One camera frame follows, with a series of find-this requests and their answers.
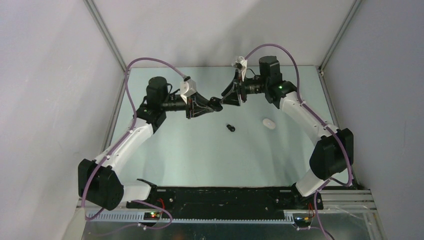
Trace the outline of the black earbud pair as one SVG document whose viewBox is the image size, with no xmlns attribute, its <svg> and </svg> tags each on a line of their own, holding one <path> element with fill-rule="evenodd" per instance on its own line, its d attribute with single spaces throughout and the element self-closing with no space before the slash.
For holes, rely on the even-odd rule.
<svg viewBox="0 0 424 240">
<path fill-rule="evenodd" d="M 236 128 L 230 124 L 227 124 L 226 127 L 230 132 L 234 132 L 236 130 Z"/>
</svg>

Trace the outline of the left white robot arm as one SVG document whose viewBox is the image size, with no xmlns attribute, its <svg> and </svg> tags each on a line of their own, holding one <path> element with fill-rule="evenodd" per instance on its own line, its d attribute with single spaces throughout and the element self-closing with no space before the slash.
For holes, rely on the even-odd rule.
<svg viewBox="0 0 424 240">
<path fill-rule="evenodd" d="M 167 112 L 184 111 L 188 119 L 223 109 L 221 99 L 207 99 L 196 90 L 196 83 L 186 77 L 179 89 L 162 76 L 148 81 L 142 104 L 133 114 L 124 134 L 95 159 L 83 159 L 78 165 L 78 194 L 81 202 L 93 203 L 111 211 L 122 202 L 138 200 L 145 208 L 153 208 L 158 194 L 154 184 L 137 179 L 124 183 L 120 174 L 128 160 L 146 140 L 152 137 L 166 119 Z"/>
</svg>

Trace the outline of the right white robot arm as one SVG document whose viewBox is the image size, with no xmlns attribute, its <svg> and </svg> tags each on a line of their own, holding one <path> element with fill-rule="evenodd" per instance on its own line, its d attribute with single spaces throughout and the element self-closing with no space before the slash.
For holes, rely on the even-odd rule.
<svg viewBox="0 0 424 240">
<path fill-rule="evenodd" d="M 232 63 L 235 75 L 232 82 L 222 92 L 221 103 L 239 106 L 251 94 L 264 94 L 268 103 L 288 115 L 309 137 L 314 149 L 309 159 L 309 170 L 294 185 L 291 204 L 304 209 L 311 202 L 311 196 L 335 174 L 347 170 L 347 186 L 352 184 L 354 163 L 354 135 L 348 129 L 322 119 L 307 106 L 298 88 L 283 79 L 280 63 L 276 56 L 259 59 L 259 74 L 247 77 L 248 61 L 239 56 Z"/>
</svg>

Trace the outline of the white earbud charging case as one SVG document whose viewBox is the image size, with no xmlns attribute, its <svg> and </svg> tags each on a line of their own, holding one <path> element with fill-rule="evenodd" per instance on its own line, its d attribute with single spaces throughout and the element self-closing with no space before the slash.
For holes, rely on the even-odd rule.
<svg viewBox="0 0 424 240">
<path fill-rule="evenodd" d="M 270 120 L 269 118 L 264 118 L 262 120 L 263 125 L 270 129 L 270 130 L 274 130 L 276 128 L 276 123 L 272 120 Z"/>
</svg>

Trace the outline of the black earbud charging case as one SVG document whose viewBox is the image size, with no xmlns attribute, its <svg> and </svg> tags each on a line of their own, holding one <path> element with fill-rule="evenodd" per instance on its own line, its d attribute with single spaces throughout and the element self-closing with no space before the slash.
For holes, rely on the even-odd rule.
<svg viewBox="0 0 424 240">
<path fill-rule="evenodd" d="M 220 112 L 223 110 L 223 106 L 221 105 L 221 99 L 218 97 L 211 97 L 208 106 L 214 111 L 214 112 Z"/>
</svg>

